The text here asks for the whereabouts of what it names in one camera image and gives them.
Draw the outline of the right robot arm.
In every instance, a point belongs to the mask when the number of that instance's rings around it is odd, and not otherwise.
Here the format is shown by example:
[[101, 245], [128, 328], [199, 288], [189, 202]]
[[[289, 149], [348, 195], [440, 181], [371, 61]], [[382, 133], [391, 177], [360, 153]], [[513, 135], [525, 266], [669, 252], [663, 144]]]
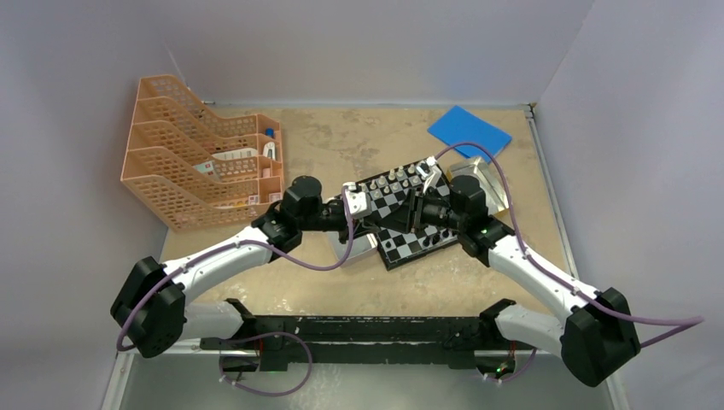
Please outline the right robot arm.
[[642, 349], [626, 297], [618, 290], [597, 290], [571, 277], [536, 253], [515, 230], [488, 212], [478, 180], [459, 176], [446, 197], [411, 188], [380, 225], [409, 233], [434, 226], [458, 236], [464, 252], [521, 285], [548, 310], [529, 312], [515, 303], [479, 325], [481, 340], [498, 348], [520, 341], [556, 355], [580, 382], [596, 387]]

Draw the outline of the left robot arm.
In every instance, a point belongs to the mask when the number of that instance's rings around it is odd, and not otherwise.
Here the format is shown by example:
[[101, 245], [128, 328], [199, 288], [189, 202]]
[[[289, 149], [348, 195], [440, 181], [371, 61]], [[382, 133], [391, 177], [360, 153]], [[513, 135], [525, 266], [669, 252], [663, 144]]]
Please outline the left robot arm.
[[112, 307], [120, 326], [115, 347], [136, 349], [152, 358], [169, 349], [183, 335], [187, 307], [200, 295], [248, 269], [282, 258], [318, 272], [335, 270], [341, 262], [315, 266], [290, 255], [306, 231], [354, 234], [353, 215], [367, 207], [352, 184], [345, 184], [339, 199], [323, 202], [321, 184], [302, 176], [250, 225], [220, 243], [193, 255], [167, 262], [149, 256], [129, 273]]

